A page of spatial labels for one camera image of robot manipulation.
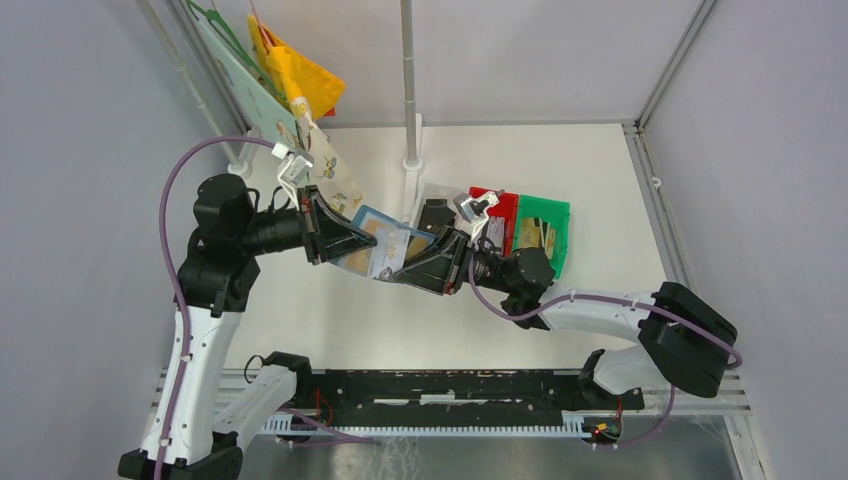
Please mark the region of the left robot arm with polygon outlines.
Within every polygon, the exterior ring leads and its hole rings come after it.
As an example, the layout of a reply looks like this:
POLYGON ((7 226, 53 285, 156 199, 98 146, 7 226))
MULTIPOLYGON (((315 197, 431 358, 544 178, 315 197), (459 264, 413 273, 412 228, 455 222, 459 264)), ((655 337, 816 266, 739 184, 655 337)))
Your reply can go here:
POLYGON ((162 397, 142 444, 119 461, 122 478, 237 478, 246 449, 277 409, 302 407, 314 394, 308 358, 274 352, 233 402, 215 408, 224 362, 260 273, 258 257, 302 249, 319 265, 377 244, 313 185, 299 188, 289 209, 260 210, 234 174, 205 180, 197 195, 186 258, 168 268, 177 309, 162 397))

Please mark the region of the yellow cloth bag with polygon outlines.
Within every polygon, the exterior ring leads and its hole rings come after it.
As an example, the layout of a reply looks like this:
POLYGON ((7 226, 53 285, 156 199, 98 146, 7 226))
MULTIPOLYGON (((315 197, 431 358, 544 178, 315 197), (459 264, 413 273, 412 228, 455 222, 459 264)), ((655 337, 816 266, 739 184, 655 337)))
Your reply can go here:
POLYGON ((270 75, 283 105, 296 118, 334 116, 346 84, 282 41, 254 14, 247 16, 247 25, 259 66, 270 75))

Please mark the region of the left white stand post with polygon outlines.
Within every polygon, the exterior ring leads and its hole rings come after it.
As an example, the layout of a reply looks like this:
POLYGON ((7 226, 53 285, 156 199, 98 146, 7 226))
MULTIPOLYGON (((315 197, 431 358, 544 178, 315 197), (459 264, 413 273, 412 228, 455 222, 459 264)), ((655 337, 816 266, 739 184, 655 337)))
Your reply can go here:
POLYGON ((214 68, 214 59, 203 42, 184 1, 135 3, 184 85, 191 103, 215 136, 247 134, 248 123, 233 94, 214 68))

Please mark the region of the gold card in holder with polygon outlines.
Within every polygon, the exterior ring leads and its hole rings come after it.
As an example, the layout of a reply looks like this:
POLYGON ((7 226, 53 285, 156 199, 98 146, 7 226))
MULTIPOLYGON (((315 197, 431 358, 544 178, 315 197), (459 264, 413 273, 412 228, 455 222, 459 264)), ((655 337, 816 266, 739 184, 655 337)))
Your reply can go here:
POLYGON ((405 262, 435 241, 435 235, 412 229, 371 207, 363 206, 354 225, 373 235, 377 245, 342 258, 338 265, 354 274, 390 282, 405 262))

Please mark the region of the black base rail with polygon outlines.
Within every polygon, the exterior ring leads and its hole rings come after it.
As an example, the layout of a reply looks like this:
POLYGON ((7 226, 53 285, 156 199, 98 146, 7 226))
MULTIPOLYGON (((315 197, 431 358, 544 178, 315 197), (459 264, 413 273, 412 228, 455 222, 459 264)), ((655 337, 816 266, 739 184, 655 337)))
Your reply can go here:
POLYGON ((613 395, 569 370, 324 370, 286 406, 319 409, 343 427, 553 427, 565 414, 645 406, 632 389, 613 395))

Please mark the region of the red plastic bin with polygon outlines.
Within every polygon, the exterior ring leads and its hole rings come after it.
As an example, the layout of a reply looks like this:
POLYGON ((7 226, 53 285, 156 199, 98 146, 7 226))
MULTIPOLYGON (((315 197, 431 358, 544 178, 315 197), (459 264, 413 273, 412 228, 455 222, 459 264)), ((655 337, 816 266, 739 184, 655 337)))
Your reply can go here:
POLYGON ((504 190, 471 187, 470 228, 480 253, 508 255, 513 248, 519 195, 504 190))

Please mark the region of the white magnetic stripe card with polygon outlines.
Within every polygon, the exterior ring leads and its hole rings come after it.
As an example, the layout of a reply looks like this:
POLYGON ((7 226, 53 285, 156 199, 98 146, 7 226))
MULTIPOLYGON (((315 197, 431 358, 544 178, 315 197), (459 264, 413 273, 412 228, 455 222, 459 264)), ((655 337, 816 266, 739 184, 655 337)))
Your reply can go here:
POLYGON ((411 231, 384 226, 377 228, 375 237, 378 244, 370 250, 366 276, 378 281, 392 281, 393 274, 404 266, 411 231))

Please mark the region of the white cards in red bin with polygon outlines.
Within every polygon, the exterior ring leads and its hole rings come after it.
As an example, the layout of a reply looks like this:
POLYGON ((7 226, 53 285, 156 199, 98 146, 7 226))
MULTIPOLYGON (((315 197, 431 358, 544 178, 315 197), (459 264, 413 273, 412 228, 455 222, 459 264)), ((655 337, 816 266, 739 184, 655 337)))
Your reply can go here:
POLYGON ((507 251, 508 239, 506 220, 503 217, 491 217, 481 235, 483 248, 486 251, 503 255, 507 251))

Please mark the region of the green plastic bin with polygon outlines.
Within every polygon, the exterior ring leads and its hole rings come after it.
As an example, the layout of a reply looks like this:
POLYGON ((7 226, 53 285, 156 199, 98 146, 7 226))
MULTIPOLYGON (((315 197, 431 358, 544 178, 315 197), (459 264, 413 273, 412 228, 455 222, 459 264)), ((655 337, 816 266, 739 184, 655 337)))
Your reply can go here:
POLYGON ((520 195, 512 250, 541 248, 559 279, 568 253, 570 216, 568 202, 520 195))

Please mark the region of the black cards in white bin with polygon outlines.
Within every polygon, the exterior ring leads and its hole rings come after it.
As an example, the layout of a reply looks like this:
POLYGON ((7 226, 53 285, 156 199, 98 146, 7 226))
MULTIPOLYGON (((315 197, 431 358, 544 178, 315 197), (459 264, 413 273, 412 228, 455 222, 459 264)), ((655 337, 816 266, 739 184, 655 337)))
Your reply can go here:
POLYGON ((443 198, 430 198, 424 201, 418 221, 422 231, 437 233, 443 227, 454 227, 456 212, 448 206, 443 198))

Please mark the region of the green hanger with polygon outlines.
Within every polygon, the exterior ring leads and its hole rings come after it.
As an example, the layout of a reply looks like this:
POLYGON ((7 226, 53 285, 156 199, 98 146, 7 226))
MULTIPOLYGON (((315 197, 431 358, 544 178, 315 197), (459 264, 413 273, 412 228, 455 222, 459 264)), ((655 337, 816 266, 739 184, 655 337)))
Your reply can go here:
POLYGON ((188 0, 186 6, 191 10, 192 15, 196 18, 203 18, 212 28, 213 32, 220 40, 229 48, 236 58, 243 64, 246 70, 263 86, 276 100, 280 100, 279 91, 274 86, 269 75, 266 74, 257 62, 251 57, 247 50, 243 47, 238 37, 235 35, 232 28, 224 20, 222 15, 214 7, 206 8, 201 6, 196 1, 188 0))

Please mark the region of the cream patterned cloth bag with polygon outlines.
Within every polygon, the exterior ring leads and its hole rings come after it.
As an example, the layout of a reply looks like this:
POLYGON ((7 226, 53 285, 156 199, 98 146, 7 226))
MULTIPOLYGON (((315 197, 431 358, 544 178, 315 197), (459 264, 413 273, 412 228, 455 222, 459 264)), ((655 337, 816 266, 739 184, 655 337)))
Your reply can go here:
POLYGON ((363 193, 352 169, 313 120, 307 99, 304 96, 296 97, 291 107, 297 121, 301 146, 312 157, 309 183, 319 188, 337 213, 353 219, 362 205, 363 193))

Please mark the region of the white plastic bin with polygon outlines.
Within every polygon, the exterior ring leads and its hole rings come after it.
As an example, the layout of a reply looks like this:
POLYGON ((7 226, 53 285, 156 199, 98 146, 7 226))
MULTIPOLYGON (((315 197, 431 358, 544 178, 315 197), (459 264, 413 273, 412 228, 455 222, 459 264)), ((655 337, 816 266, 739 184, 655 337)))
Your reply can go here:
POLYGON ((411 225, 428 233, 436 233, 444 226, 458 227, 462 219, 454 199, 467 192, 467 187, 423 182, 418 188, 411 225))

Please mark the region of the gold cards in green bin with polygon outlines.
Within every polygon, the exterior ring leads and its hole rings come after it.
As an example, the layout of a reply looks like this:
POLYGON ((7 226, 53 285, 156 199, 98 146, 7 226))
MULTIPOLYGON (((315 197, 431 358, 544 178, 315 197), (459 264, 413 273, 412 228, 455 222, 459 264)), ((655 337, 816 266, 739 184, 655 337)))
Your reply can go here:
POLYGON ((518 228, 515 246, 523 248, 541 248, 549 259, 555 256, 558 231, 548 221, 539 217, 525 217, 518 228))

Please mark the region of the light green hanging board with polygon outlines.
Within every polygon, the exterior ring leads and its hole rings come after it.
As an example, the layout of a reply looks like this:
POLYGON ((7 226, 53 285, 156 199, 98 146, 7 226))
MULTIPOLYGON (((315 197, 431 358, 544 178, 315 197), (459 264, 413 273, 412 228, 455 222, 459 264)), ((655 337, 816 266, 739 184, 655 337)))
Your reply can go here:
POLYGON ((251 134, 272 143, 299 148, 301 143, 294 116, 246 70, 205 19, 194 19, 214 65, 250 126, 251 134))

